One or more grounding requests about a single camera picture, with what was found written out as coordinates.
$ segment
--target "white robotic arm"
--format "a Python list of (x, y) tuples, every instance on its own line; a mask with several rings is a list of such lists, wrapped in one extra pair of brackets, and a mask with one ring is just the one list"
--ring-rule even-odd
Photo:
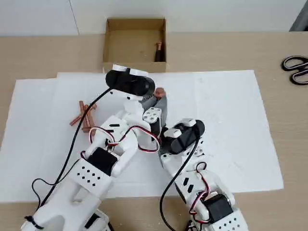
[(159, 151), (163, 168), (171, 177), (177, 175), (190, 158), (174, 180), (191, 215), (187, 230), (247, 231), (246, 221), (235, 207), (233, 194), (216, 174), (206, 169), (207, 156), (201, 137), (204, 132), (202, 121), (184, 119), (164, 132)]

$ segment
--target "black cable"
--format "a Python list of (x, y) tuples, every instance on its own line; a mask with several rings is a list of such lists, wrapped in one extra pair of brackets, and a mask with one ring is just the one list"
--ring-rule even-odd
[(172, 180), (169, 182), (169, 184), (167, 185), (167, 187), (165, 188), (162, 196), (160, 197), (160, 201), (159, 201), (159, 212), (160, 212), (160, 215), (165, 223), (165, 225), (167, 225), (167, 227), (172, 230), (172, 231), (176, 231), (166, 220), (165, 218), (165, 215), (164, 215), (164, 212), (163, 212), (163, 200), (164, 200), (164, 197), (167, 193), (167, 191), (169, 190), (170, 186), (173, 184), (173, 182), (176, 180), (176, 178), (179, 176), (179, 174), (182, 172), (183, 168), (187, 165), (187, 163), (189, 162), (190, 158), (192, 157), (194, 151), (196, 150), (197, 146), (198, 146), (198, 142), (200, 140), (200, 135), (198, 134), (197, 135), (197, 132), (196, 132), (196, 136), (197, 136), (197, 139), (195, 141), (195, 144), (193, 146), (193, 149), (191, 151), (191, 153), (188, 155), (187, 159), (185, 160), (185, 162), (182, 164), (182, 166), (179, 168), (178, 172), (175, 174), (175, 176), (172, 178)]
[(61, 176), (63, 175), (64, 173), (64, 170), (67, 166), (67, 163), (69, 161), (69, 158), (71, 157), (71, 154), (72, 154), (72, 151), (73, 151), (73, 148), (74, 148), (74, 144), (75, 144), (75, 141), (76, 141), (76, 138), (77, 138), (77, 134), (80, 130), (80, 127), (81, 127), (81, 124), (82, 124), (82, 121), (84, 120), (84, 118), (86, 117), (88, 111), (92, 108), (92, 106), (98, 101), (100, 100), (105, 94), (107, 94), (109, 91), (111, 91), (112, 88), (108, 88), (106, 91), (104, 91), (102, 94), (100, 94), (92, 103), (90, 103), (90, 105), (88, 106), (88, 108), (85, 110), (85, 113), (83, 114), (79, 124), (78, 124), (78, 127), (76, 129), (76, 132), (74, 134), (74, 137), (73, 137), (73, 140), (72, 140), (72, 144), (71, 144), (71, 147), (69, 149), (69, 152), (67, 154), (67, 157), (66, 157), (66, 160), (65, 160), (65, 163), (61, 169), (61, 172), (60, 174), (58, 175), (58, 178), (56, 179), (55, 183), (53, 184), (52, 188), (50, 189), (50, 191), (48, 192), (48, 194), (45, 196), (44, 200), (42, 201), (42, 203), (40, 204), (40, 207), (43, 206), (44, 204), (46, 204), (48, 198), (50, 197), (50, 195), (52, 194), (53, 190), (55, 189), (56, 185), (59, 183), (59, 180), (61, 178)]
[(73, 169), (73, 167), (74, 167), (75, 164), (78, 162), (78, 160), (74, 162), (74, 164), (71, 166), (71, 168), (68, 170), (68, 172), (62, 177), (62, 179), (59, 180), (59, 181), (58, 181), (57, 183), (55, 183), (55, 184), (50, 184), (50, 183), (48, 183), (46, 180), (44, 180), (44, 179), (42, 179), (42, 178), (36, 178), (36, 179), (34, 179), (34, 181), (32, 181), (32, 184), (31, 184), (32, 191), (33, 191), (33, 192), (35, 193), (35, 195), (38, 197), (38, 201), (39, 201), (39, 202), (38, 202), (38, 207), (37, 207), (36, 211), (40, 208), (41, 200), (40, 200), (39, 194), (38, 194), (38, 193), (35, 191), (35, 189), (34, 189), (34, 183), (35, 183), (36, 181), (38, 181), (38, 180), (41, 180), (42, 182), (44, 182), (45, 184), (48, 184), (48, 185), (50, 185), (50, 186), (55, 186), (55, 185), (61, 183), (61, 182), (64, 180), (64, 178), (69, 174), (69, 172)]

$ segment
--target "wooden table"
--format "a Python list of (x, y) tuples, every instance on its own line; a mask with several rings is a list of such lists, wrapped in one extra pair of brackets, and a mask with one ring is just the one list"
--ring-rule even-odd
[[(103, 35), (0, 38), (0, 139), (19, 78), (50, 78), (57, 72), (101, 72)], [(254, 69), (283, 174), (284, 189), (235, 195), (250, 231), (308, 229), (308, 88), (289, 82), (281, 60), (308, 54), (308, 33), (176, 33), (167, 35), (167, 71)], [(168, 230), (159, 198), (111, 199), (101, 209), (115, 230)], [(0, 205), (0, 230), (19, 230), (35, 203)], [(179, 231), (187, 209), (166, 199), (168, 220)]]

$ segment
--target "red and white wire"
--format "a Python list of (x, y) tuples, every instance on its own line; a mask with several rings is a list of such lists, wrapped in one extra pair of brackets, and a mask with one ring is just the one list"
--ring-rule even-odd
[(150, 131), (148, 131), (147, 129), (145, 129), (145, 128), (141, 127), (141, 126), (138, 126), (138, 125), (134, 125), (134, 126), (131, 126), (130, 128), (128, 128), (128, 130), (125, 132), (125, 134), (122, 136), (122, 138), (121, 138), (119, 141), (117, 141), (117, 142), (115, 141), (114, 136), (113, 136), (109, 131), (107, 131), (106, 129), (103, 129), (103, 128), (101, 128), (101, 127), (92, 127), (92, 128), (90, 129), (90, 131), (89, 131), (89, 141), (90, 141), (90, 143), (92, 143), (92, 135), (91, 135), (91, 134), (92, 134), (92, 131), (95, 130), (95, 129), (97, 129), (97, 130), (99, 130), (99, 131), (101, 131), (101, 132), (107, 134), (107, 135), (111, 138), (111, 141), (112, 141), (112, 142), (108, 144), (109, 147), (115, 147), (115, 146), (117, 146), (121, 141), (123, 141), (123, 139), (124, 139), (124, 138), (126, 137), (126, 135), (130, 132), (130, 130), (132, 130), (132, 129), (139, 129), (139, 130), (141, 130), (141, 131), (147, 133), (149, 136), (151, 136), (151, 138), (153, 138), (153, 139), (155, 140), (155, 142), (156, 142), (156, 149), (154, 149), (154, 150), (145, 149), (145, 148), (142, 148), (139, 144), (138, 144), (138, 148), (139, 148), (140, 150), (142, 150), (142, 151), (144, 151), (144, 152), (148, 152), (148, 153), (155, 153), (155, 152), (157, 152), (158, 149), (159, 149), (159, 141), (158, 141), (158, 138), (157, 138), (153, 133), (151, 133)]
[(92, 127), (89, 131), (89, 141), (90, 141), (90, 143), (92, 143), (92, 131), (93, 130), (99, 130), (99, 131), (107, 134), (111, 138), (111, 142), (115, 142), (114, 136), (109, 131), (107, 131), (106, 129), (103, 129), (101, 127)]
[(149, 136), (151, 136), (151, 138), (153, 138), (156, 142), (156, 149), (154, 150), (150, 150), (150, 149), (145, 149), (145, 148), (142, 148), (139, 144), (138, 144), (138, 148), (141, 150), (141, 151), (144, 151), (144, 152), (147, 152), (147, 153), (155, 153), (158, 151), (159, 149), (159, 141), (158, 141), (158, 138), (153, 134), (151, 133), (150, 131), (148, 131), (147, 129), (141, 127), (141, 126), (138, 126), (138, 125), (134, 125), (134, 126), (131, 126), (124, 134), (124, 136), (122, 136), (122, 138), (118, 141), (118, 142), (113, 142), (113, 143), (110, 143), (108, 144), (108, 146), (117, 146), (121, 141), (123, 141), (123, 139), (126, 137), (126, 135), (130, 132), (130, 130), (132, 129), (139, 129), (143, 132), (145, 132), (146, 134), (148, 134)]
[(199, 200), (201, 200), (202, 198), (204, 198), (203, 200), (205, 200), (205, 199), (209, 196), (209, 194), (210, 194), (210, 192), (211, 192), (211, 191), (210, 191), (210, 186), (208, 185), (207, 181), (205, 180), (205, 178), (203, 177), (202, 173), (201, 173), (201, 172), (199, 171), (199, 169), (198, 169), (198, 166), (199, 166), (200, 164), (204, 164), (204, 165), (205, 165), (205, 167), (204, 167), (204, 169), (203, 169), (203, 170), (205, 170), (205, 168), (206, 168), (206, 163), (205, 163), (205, 162), (200, 162), (200, 163), (198, 163), (197, 166), (196, 166), (196, 172), (197, 172), (198, 174), (200, 174), (201, 179), (202, 179), (203, 183), (205, 184), (205, 189), (204, 189), (203, 191), (201, 191), (200, 194), (197, 195), (196, 199), (193, 201), (192, 206), (191, 206), (191, 208), (189, 209), (189, 214), (192, 215), (193, 219), (194, 219), (196, 222), (198, 222), (198, 223), (200, 223), (200, 224), (208, 224), (208, 223), (209, 223), (209, 220), (199, 220), (199, 219), (196, 219), (196, 217), (195, 217), (195, 216), (198, 214), (198, 213), (195, 211), (195, 207), (196, 207), (197, 202), (198, 202)]

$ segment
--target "robotic arm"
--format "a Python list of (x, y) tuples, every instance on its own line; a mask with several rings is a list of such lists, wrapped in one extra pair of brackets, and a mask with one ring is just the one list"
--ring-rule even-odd
[[(21, 230), (112, 231), (108, 216), (98, 207), (112, 187), (113, 178), (121, 174), (137, 150), (159, 150), (163, 168), (173, 177), (195, 142), (196, 151), (175, 179), (192, 216), (189, 226), (205, 231), (248, 230), (240, 210), (234, 207), (233, 195), (206, 170), (200, 139), (205, 131), (203, 122), (184, 119), (167, 129), (167, 98), (163, 92), (153, 94), (155, 84), (147, 76), (146, 72), (117, 65), (108, 72), (110, 93), (127, 99), (124, 109), (91, 129), (91, 145), (81, 152), (50, 201), (26, 217)], [(77, 200), (80, 192), (83, 197)]]

